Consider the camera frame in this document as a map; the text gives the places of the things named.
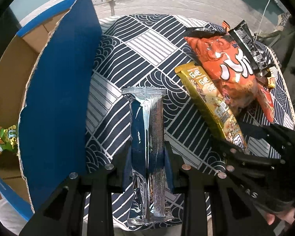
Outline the person's right hand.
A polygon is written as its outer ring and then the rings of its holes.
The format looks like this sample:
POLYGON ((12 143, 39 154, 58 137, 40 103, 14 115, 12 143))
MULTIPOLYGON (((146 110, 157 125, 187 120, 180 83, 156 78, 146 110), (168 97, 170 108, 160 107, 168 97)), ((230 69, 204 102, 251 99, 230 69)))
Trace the person's right hand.
POLYGON ((276 217, 292 225, 293 222, 295 221, 295 207, 292 207, 289 210, 285 210, 277 214, 271 214, 271 213, 265 214, 265 220, 267 221, 268 225, 272 225, 276 217))

